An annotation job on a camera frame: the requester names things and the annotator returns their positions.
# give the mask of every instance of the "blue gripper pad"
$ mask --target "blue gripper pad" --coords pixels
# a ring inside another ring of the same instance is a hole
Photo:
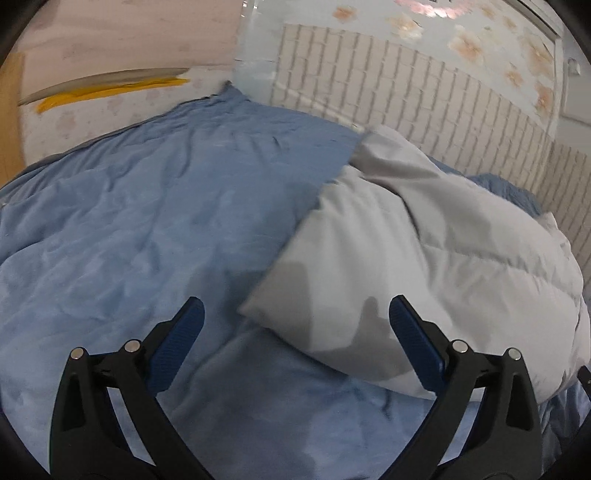
[[[167,390],[205,322],[203,302],[195,297],[150,358],[146,387],[152,395]]]
[[[421,317],[399,297],[390,302],[390,325],[425,390],[439,395],[445,388],[445,362],[421,327]]]

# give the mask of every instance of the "blue sheet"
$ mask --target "blue sheet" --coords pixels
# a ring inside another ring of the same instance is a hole
[[[383,473],[431,402],[338,373],[236,312],[358,139],[228,87],[0,190],[0,398],[43,465],[69,351],[143,338],[193,295],[205,326],[158,399],[217,479]],[[446,458],[459,453],[476,408]]]

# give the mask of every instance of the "bedding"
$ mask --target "bedding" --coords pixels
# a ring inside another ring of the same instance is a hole
[[[48,158],[0,190],[0,400],[44,466],[70,349],[118,349],[195,295],[205,327],[158,400],[216,478],[383,473],[432,402],[332,370],[236,312],[358,140],[228,87]],[[552,455],[571,435],[559,409],[576,423],[574,388],[541,411]]]
[[[582,291],[550,213],[531,219],[380,126],[240,311],[339,371],[434,398],[390,327],[390,301],[403,294],[449,339],[493,355],[520,349],[542,403],[589,363]]]

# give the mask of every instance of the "flower pattern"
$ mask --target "flower pattern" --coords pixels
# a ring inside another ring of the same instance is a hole
[[[496,18],[496,12],[490,5],[481,5],[480,10],[482,10],[482,13],[486,18],[489,18],[490,20],[494,20]]]
[[[398,5],[409,7],[415,14],[455,19],[471,12],[475,0],[456,0],[453,7],[434,7],[433,5],[426,5],[417,0],[395,0],[395,2]]]
[[[502,0],[488,0],[488,2],[497,10],[503,10]]]
[[[510,19],[509,17],[503,17],[503,25],[507,27],[507,30],[509,30],[512,33],[517,32],[517,25],[515,22],[513,22],[512,19]]]
[[[336,8],[336,10],[333,12],[333,17],[335,17],[341,23],[351,22],[357,19],[357,9],[354,7],[342,5],[341,7]]]
[[[474,32],[456,25],[456,36],[447,44],[460,57],[476,65],[484,65],[482,42]]]
[[[554,80],[554,57],[543,40],[525,28],[519,43],[531,74],[534,77],[544,76]]]
[[[535,85],[538,92],[538,101],[535,104],[535,111],[542,120],[548,120],[552,113],[552,106],[554,103],[554,90],[542,85],[539,81]]]
[[[423,36],[423,28],[407,14],[400,14],[396,17],[388,18],[392,25],[392,33],[403,40],[415,41]]]
[[[505,72],[505,78],[515,88],[521,88],[523,85],[523,77],[519,73],[519,70],[517,70],[517,67],[512,63],[509,64],[509,68]]]

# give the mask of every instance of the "white brick wall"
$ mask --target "white brick wall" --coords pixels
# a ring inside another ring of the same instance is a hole
[[[368,35],[286,25],[271,104],[357,131],[385,124],[462,173],[492,172],[554,213],[591,280],[591,158],[441,61]]]

